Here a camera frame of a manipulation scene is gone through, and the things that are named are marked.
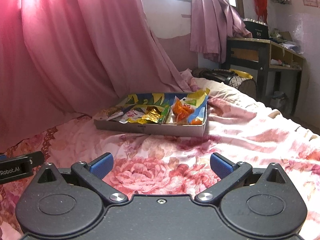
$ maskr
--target cardboard box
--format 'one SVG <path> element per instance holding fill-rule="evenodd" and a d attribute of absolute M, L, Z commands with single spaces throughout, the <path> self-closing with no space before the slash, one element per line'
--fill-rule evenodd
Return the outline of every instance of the cardboard box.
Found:
<path fill-rule="evenodd" d="M 176 125 L 176 124 L 156 124 L 156 123 L 120 123 L 116 121 L 96 120 L 94 124 L 97 129 L 110 130 L 128 133 L 143 133 L 155 135 L 171 135 L 182 137 L 202 137 L 207 124 L 207 105 L 204 109 L 204 119 L 202 125 Z"/>

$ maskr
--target curtain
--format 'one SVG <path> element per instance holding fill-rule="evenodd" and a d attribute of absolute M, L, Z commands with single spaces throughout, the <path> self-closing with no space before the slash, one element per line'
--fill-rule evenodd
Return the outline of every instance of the curtain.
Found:
<path fill-rule="evenodd" d="M 0 152 L 130 93 L 190 91 L 141 0 L 0 0 Z"/>
<path fill-rule="evenodd" d="M 226 61 L 227 37 L 252 38 L 227 0 L 192 0 L 190 50 L 217 63 Z"/>

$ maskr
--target bed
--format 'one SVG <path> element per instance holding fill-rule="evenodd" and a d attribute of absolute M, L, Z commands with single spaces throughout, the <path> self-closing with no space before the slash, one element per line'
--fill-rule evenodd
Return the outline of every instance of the bed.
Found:
<path fill-rule="evenodd" d="M 265 168 L 278 162 L 308 207 L 300 232 L 305 240 L 320 239 L 320 140 L 277 110 L 265 107 L 223 83 L 181 73 L 190 88 L 209 88 L 208 123 L 202 138 L 181 138 L 97 130 L 89 116 L 80 116 L 50 128 L 9 148 L 8 157 L 41 150 L 46 161 L 69 167 L 91 161 L 105 152 L 115 159 L 113 170 L 103 179 L 127 194 L 182 194 L 195 196 L 217 183 L 210 169 L 210 155 L 249 162 Z M 22 234 L 15 205 L 31 178 L 0 186 L 2 240 Z"/>

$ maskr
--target desk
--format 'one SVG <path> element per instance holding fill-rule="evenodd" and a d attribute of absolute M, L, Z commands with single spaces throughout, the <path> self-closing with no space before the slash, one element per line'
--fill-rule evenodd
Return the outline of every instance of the desk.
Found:
<path fill-rule="evenodd" d="M 271 59 L 281 60 L 290 67 L 271 65 Z M 301 74 L 305 58 L 301 55 L 269 40 L 251 39 L 251 38 L 228 38 L 227 40 L 227 58 L 222 64 L 222 69 L 230 69 L 230 65 L 242 66 L 258 71 L 257 76 L 257 98 L 259 101 L 269 106 L 270 96 L 266 96 L 268 73 L 275 73 L 275 82 L 273 91 L 279 91 L 281 75 L 288 72 L 297 75 L 297 81 L 294 85 L 294 96 L 291 109 L 291 115 L 294 115 L 297 107 L 300 93 Z"/>

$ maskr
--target screw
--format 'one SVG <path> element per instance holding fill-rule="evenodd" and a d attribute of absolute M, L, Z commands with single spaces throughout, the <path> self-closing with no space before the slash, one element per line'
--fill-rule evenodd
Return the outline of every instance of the screw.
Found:
<path fill-rule="evenodd" d="M 113 194 L 111 194 L 110 199 L 112 201 L 120 202 L 120 201 L 123 201 L 125 199 L 125 194 L 123 194 L 123 193 L 113 193 Z"/>
<path fill-rule="evenodd" d="M 210 194 L 210 193 L 201 192 L 201 193 L 198 195 L 198 199 L 200 199 L 201 201 L 208 201 L 208 200 L 213 199 L 213 196 L 212 196 L 212 194 Z"/>
<path fill-rule="evenodd" d="M 166 203 L 167 201 L 166 201 L 165 199 L 163 199 L 163 198 L 160 198 L 160 199 L 157 200 L 157 202 L 158 202 L 159 204 L 164 204 L 164 203 Z"/>

